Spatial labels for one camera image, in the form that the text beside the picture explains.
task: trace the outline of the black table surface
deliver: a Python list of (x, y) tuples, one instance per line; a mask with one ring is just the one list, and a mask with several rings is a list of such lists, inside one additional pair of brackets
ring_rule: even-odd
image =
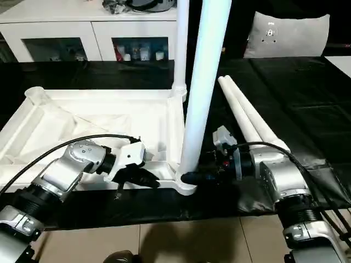
[[(41, 62), (0, 64), (4, 90), (0, 127), (33, 86), (44, 89), (165, 89), (173, 64), (120, 62)], [(325, 58), (221, 61), (218, 75), (230, 75), (274, 132), (289, 145), (340, 208), (351, 206), (351, 79)], [(187, 84), (190, 87), (191, 70)], [(244, 142), (218, 83), (214, 87), (203, 151), (213, 150), (212, 133), (225, 125)], [(245, 177), (234, 186), (199, 187), (191, 196), (175, 190), (74, 192), (49, 223), (74, 229), (185, 221), (274, 213), (261, 182)], [(13, 198), (6, 194), (5, 205)]]

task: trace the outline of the white plastic tube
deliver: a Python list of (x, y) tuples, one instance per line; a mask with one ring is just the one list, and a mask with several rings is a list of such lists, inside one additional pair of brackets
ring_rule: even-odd
[(203, 0), (179, 173), (194, 171), (200, 157), (231, 0)]
[[(256, 129), (252, 125), (250, 119), (248, 118), (245, 111), (241, 107), (234, 93), (230, 90), (229, 81), (224, 77), (219, 77), (218, 82), (220, 84), (220, 87), (222, 88), (225, 98), (228, 101), (231, 111), (233, 112), (234, 117), (244, 135), (245, 140), (247, 142), (262, 141), (261, 137), (259, 136)], [(258, 148), (258, 147), (262, 147), (262, 146), (261, 145), (250, 146), (251, 149)]]
[(188, 44), (189, 0), (178, 0), (177, 3), (177, 45), (174, 59), (173, 94), (186, 99), (186, 50)]
[(235, 84), (235, 82), (231, 79), (231, 77), (227, 75), (225, 76), (225, 79), (227, 80), (229, 89), (234, 93), (234, 96), (239, 101), (241, 107), (245, 111), (246, 115), (250, 119), (251, 123), (253, 124), (255, 130), (258, 132), (261, 139), (265, 142), (270, 142), (271, 144), (278, 145), (286, 150), (290, 150), (287, 147), (287, 145), (275, 135), (270, 126), (268, 126), (268, 124), (264, 121), (261, 115), (252, 106), (247, 97), (245, 97), (245, 95)]

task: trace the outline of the white shelf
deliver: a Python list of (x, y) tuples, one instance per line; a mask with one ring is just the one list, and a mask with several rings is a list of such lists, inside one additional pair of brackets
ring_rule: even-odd
[(0, 24), (61, 21), (176, 21), (177, 9), (160, 13), (112, 15), (103, 0), (24, 0), (0, 15)]

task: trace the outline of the black cloth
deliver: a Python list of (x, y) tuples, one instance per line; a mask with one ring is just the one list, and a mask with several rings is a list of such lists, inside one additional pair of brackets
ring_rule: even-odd
[[(163, 89), (173, 82), (173, 64), (119, 62), (42, 62), (0, 65), (6, 90), (0, 127), (24, 99), (24, 91), (45, 89)], [(351, 79), (324, 58), (221, 61), (218, 75), (230, 75), (274, 132), (308, 167), (340, 208), (351, 206)], [(191, 69), (187, 74), (190, 87)], [(244, 142), (235, 118), (215, 84), (203, 151), (213, 149), (221, 125)], [(74, 192), (53, 216), (53, 229), (90, 228), (274, 213), (261, 182), (246, 177), (233, 187), (199, 188), (192, 196), (175, 190)], [(13, 198), (6, 194), (5, 205)]]

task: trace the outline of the black cable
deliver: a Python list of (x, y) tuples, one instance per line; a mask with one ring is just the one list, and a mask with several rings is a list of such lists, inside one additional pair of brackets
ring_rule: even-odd
[[(324, 190), (321, 188), (321, 186), (315, 181), (315, 179), (313, 178), (311, 173), (298, 161), (298, 159), (293, 154), (291, 154), (290, 152), (288, 152), (286, 149), (284, 149), (282, 147), (279, 147), (279, 146), (277, 146), (275, 144), (271, 144), (269, 142), (264, 142), (264, 141), (246, 142), (246, 143), (243, 143), (243, 144), (233, 145), (232, 148), (233, 149), (243, 148), (243, 147), (247, 147), (247, 146), (251, 146), (251, 145), (265, 145), (265, 146), (269, 146), (269, 147), (275, 148), (275, 149), (279, 150), (280, 152), (282, 152), (283, 154), (285, 154), (290, 159), (290, 161), (293, 164), (295, 164), (296, 167), (300, 170), (300, 172), (301, 172), (304, 180), (306, 181), (307, 185), (309, 186), (309, 190), (310, 190), (312, 196), (314, 197), (315, 202), (318, 204), (318, 206), (322, 207), (322, 204), (318, 200), (317, 194), (314, 191), (314, 189), (313, 189), (311, 184), (316, 186), (316, 188), (319, 190), (319, 192), (324, 197), (325, 201), (328, 203), (328, 205), (331, 207), (331, 209), (334, 211), (334, 213), (340, 219), (341, 223), (344, 225), (344, 227), (346, 228), (347, 232), (351, 233), (351, 227), (350, 227), (349, 223), (347, 223), (347, 221), (343, 217), (343, 215), (339, 212), (338, 206), (329, 198), (329, 196), (324, 192)], [(325, 218), (329, 222), (330, 225), (332, 225), (333, 227), (334, 226), (337, 227), (337, 225), (334, 224), (334, 222), (332, 221), (332, 219), (328, 215), (325, 216)], [(340, 235), (341, 237), (344, 235), (343, 231), (340, 230), (339, 227), (334, 228), (334, 229), (338, 232), (339, 235), (340, 235), (340, 233), (342, 233)]]
[(88, 140), (88, 139), (94, 139), (94, 138), (107, 138), (107, 137), (111, 137), (111, 138), (120, 138), (120, 139), (128, 139), (131, 144), (134, 142), (138, 142), (140, 141), (140, 139), (136, 139), (134, 137), (131, 136), (127, 136), (127, 135), (118, 135), (118, 134), (96, 134), (96, 135), (88, 135), (88, 136), (83, 136), (83, 137), (79, 137), (79, 138), (75, 138), (66, 142), (63, 142), (62, 144), (53, 147), (52, 149), (50, 149), (49, 151), (43, 153), (42, 155), (40, 155), (38, 158), (36, 158), (34, 161), (32, 161), (31, 163), (29, 163), (25, 168), (23, 168), (22, 170), (20, 170), (1, 190), (0, 190), (0, 196), (5, 193), (7, 191), (8, 188), (10, 188), (10, 186), (21, 176), (23, 175), (26, 171), (28, 171), (33, 165), (35, 165), (37, 162), (39, 162), (40, 160), (42, 160), (43, 158), (47, 157), (49, 154), (53, 153), (54, 151), (65, 147), (69, 144), (73, 144), (74, 142), (78, 142), (78, 141), (82, 141), (82, 140)]

